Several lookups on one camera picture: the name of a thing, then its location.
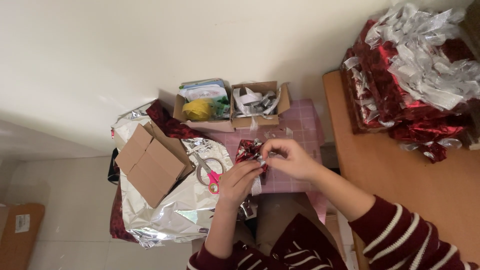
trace maroon sweater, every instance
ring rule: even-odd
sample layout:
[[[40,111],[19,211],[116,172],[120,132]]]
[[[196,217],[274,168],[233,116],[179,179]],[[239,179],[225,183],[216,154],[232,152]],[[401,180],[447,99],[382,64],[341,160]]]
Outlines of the maroon sweater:
[[[456,246],[438,238],[437,228],[417,213],[376,197],[374,206],[349,223],[365,242],[363,254],[371,270],[476,270],[460,260]],[[342,257],[306,217],[297,215],[265,256],[242,242],[227,259],[210,254],[205,246],[193,254],[187,270],[346,270]]]

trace wooden table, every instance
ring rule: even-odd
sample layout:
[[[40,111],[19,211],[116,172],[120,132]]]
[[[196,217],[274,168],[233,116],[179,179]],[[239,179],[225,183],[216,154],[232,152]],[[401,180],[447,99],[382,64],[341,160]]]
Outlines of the wooden table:
[[[448,149],[447,159],[431,164],[419,151],[401,150],[388,134],[353,135],[340,72],[323,81],[342,176],[419,213],[463,260],[480,263],[480,150]],[[364,243],[354,240],[360,269],[368,269]]]

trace person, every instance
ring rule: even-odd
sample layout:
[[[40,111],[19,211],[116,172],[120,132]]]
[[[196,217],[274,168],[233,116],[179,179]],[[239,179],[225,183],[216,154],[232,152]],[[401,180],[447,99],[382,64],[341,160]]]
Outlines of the person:
[[[363,254],[370,259],[370,269],[478,269],[461,261],[454,245],[439,240],[433,224],[354,186],[314,161],[294,140],[268,140],[261,154],[268,157],[270,151],[284,159],[267,158],[268,166],[312,183],[348,219],[366,244]],[[257,161],[244,161],[222,176],[208,236],[187,269],[347,269],[304,193],[260,195],[256,239],[236,222],[237,208],[262,172],[259,167]]]

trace pink scissors handle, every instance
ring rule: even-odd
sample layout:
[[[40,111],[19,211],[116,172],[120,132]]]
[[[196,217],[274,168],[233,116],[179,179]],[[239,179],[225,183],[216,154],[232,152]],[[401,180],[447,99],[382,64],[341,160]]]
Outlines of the pink scissors handle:
[[[211,171],[208,175],[208,178],[210,179],[210,184],[208,185],[208,190],[212,194],[218,194],[220,189],[218,188],[218,182],[220,181],[220,177],[222,176],[221,174],[218,174],[214,171]]]

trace pink cutting mat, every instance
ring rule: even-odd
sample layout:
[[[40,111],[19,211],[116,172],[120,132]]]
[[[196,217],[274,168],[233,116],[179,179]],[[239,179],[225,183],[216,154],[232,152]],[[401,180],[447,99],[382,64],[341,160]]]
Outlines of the pink cutting mat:
[[[324,144],[325,140],[320,119],[311,99],[292,101],[290,109],[280,114],[280,125],[276,128],[260,127],[255,133],[250,133],[249,129],[241,129],[233,133],[209,133],[208,136],[223,143],[234,160],[241,139],[259,138],[265,142],[267,141],[265,137],[267,132],[270,132],[270,138],[287,138],[285,131],[287,127],[293,131],[293,139],[321,164],[320,145]],[[322,222],[325,221],[326,198],[314,186],[291,178],[279,170],[269,168],[266,184],[262,186],[262,193],[284,192],[307,192],[319,219]]]

